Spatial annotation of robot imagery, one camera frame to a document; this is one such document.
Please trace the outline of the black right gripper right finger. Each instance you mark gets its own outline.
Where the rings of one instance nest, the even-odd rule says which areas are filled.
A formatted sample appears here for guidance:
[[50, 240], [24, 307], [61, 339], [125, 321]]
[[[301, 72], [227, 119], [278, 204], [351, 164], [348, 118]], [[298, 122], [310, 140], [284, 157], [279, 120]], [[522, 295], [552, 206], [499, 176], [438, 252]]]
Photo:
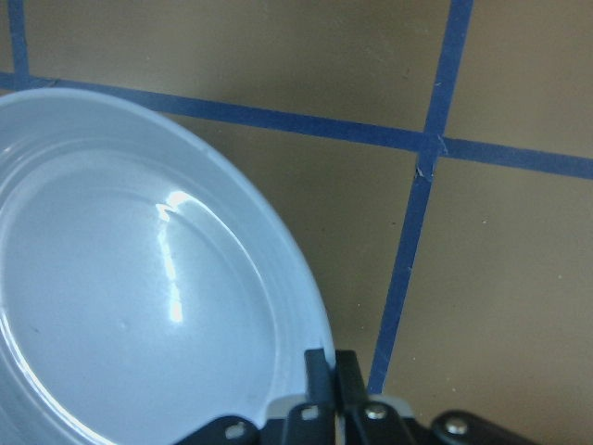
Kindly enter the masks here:
[[367, 392], [356, 352], [335, 353], [338, 412], [346, 444], [531, 444], [506, 427], [467, 411], [449, 410], [422, 426], [394, 404]]

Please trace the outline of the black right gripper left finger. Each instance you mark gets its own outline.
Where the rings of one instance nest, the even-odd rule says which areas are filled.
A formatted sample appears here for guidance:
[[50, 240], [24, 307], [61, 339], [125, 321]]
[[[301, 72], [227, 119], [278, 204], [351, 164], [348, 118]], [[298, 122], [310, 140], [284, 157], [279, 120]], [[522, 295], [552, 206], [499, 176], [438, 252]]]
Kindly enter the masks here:
[[181, 444], [333, 444], [335, 441], [334, 383], [322, 349], [304, 353], [307, 386], [305, 399], [287, 414], [268, 419], [262, 428], [243, 417], [214, 419]]

